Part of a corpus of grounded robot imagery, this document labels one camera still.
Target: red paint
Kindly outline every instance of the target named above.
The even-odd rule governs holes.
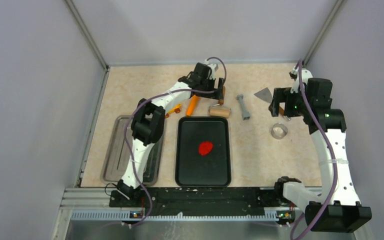
[[[205,156],[209,154],[213,150],[213,143],[210,141],[203,141],[199,145],[198,152],[201,156]]]

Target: black plastic tray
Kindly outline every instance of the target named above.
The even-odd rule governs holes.
[[[213,143],[205,156],[198,152],[204,141]],[[226,187],[230,184],[229,124],[219,116],[182,117],[178,123],[175,180],[181,187]]]

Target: stainless steel tray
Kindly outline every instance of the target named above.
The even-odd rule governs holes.
[[[126,125],[128,119],[128,115],[121,115],[115,120],[100,176],[101,181],[105,184],[117,184],[128,166],[130,154],[126,143],[123,141],[124,126]],[[127,129],[127,140],[128,143],[132,145],[132,130],[130,129],[130,126]],[[158,179],[157,177],[163,149],[163,140],[164,134],[149,153],[148,161],[146,162],[146,167],[143,172],[144,185],[152,186]]]

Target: gray plastic dumbbell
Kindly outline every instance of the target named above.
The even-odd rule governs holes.
[[[242,120],[248,120],[251,117],[250,112],[247,110],[247,107],[244,103],[244,95],[239,94],[236,96],[236,99],[239,101],[240,108],[242,109]]]

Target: gray wall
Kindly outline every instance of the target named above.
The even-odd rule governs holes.
[[[110,65],[305,56],[335,0],[74,0]]]
[[[51,237],[102,77],[62,0],[0,0],[0,240]]]
[[[333,81],[333,106],[347,124],[347,153],[371,227],[384,238],[384,1],[348,1],[309,69]]]

